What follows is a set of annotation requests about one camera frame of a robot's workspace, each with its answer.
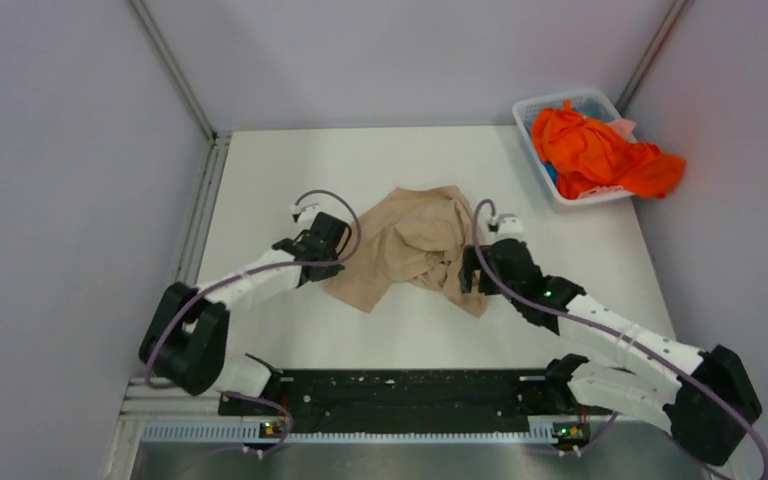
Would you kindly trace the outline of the beige t shirt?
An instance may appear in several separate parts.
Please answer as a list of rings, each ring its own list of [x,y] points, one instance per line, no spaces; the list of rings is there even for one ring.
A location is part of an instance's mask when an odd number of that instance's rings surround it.
[[[409,283],[482,316],[488,300],[475,291],[462,292],[459,279],[464,249],[473,243],[472,214],[468,199],[453,185],[394,189],[359,217],[360,247],[326,282],[325,291],[370,313],[391,285]]]

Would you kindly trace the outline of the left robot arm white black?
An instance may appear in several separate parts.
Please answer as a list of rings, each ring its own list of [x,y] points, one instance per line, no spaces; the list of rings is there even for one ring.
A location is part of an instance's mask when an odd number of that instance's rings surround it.
[[[148,375],[192,396],[237,391],[257,413],[277,407],[281,388],[267,366],[251,358],[227,365],[228,336],[233,309],[250,310],[343,270],[338,258],[351,238],[350,225],[319,210],[300,221],[295,237],[273,243],[225,277],[196,286],[175,282],[164,290],[138,350]]]

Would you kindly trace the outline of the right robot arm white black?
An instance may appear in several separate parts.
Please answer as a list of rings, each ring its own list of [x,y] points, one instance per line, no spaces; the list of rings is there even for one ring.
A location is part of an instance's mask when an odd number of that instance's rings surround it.
[[[545,275],[515,239],[468,245],[459,273],[465,293],[502,295],[530,324],[580,343],[608,359],[602,365],[567,354],[549,363],[549,404],[612,410],[652,425],[698,461],[723,466],[746,437],[768,477],[768,447],[754,427],[762,414],[740,357],[682,344],[618,315],[578,284]]]

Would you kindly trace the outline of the blue garment in basket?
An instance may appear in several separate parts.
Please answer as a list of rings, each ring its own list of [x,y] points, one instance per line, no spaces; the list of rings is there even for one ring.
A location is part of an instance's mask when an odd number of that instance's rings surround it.
[[[552,185],[556,185],[558,182],[558,172],[551,162],[545,161],[542,163]]]

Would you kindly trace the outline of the orange t shirt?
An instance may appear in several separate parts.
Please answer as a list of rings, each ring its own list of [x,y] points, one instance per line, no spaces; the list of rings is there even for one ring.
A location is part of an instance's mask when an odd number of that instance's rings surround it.
[[[628,142],[612,124],[555,118],[540,135],[546,158],[571,198],[597,185],[620,185],[643,198],[663,198],[682,179],[686,160],[652,143]]]

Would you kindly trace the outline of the white plastic laundry basket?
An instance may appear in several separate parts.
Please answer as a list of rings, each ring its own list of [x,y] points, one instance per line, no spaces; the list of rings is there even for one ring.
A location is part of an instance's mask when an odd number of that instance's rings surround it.
[[[520,144],[527,162],[536,174],[543,193],[554,207],[566,210],[580,209],[633,197],[632,192],[620,185],[597,185],[569,198],[559,190],[560,173],[557,171],[558,182],[552,185],[542,165],[545,161],[551,161],[546,158],[539,138],[555,118],[560,118],[564,123],[589,120],[612,124],[626,141],[636,140],[633,135],[634,123],[625,119],[604,93],[593,88],[580,88],[533,96],[514,103],[511,113],[519,130]]]

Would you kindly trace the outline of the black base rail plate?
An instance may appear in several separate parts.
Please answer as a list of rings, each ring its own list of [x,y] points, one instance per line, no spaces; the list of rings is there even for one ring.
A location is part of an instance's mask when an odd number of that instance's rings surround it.
[[[286,369],[262,397],[224,397],[218,413],[267,416],[279,404],[298,434],[461,434],[524,433],[533,417],[602,411],[577,404],[541,369]]]

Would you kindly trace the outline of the aluminium frame rail left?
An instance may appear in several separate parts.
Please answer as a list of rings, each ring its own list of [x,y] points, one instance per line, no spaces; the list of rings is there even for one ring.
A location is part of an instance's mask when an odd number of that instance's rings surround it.
[[[208,141],[186,210],[184,231],[173,257],[170,282],[198,278],[232,136],[231,131],[221,131]],[[132,477],[141,463],[139,449],[145,426],[154,419],[144,403],[138,405],[134,415],[120,411],[101,474],[103,479]]]

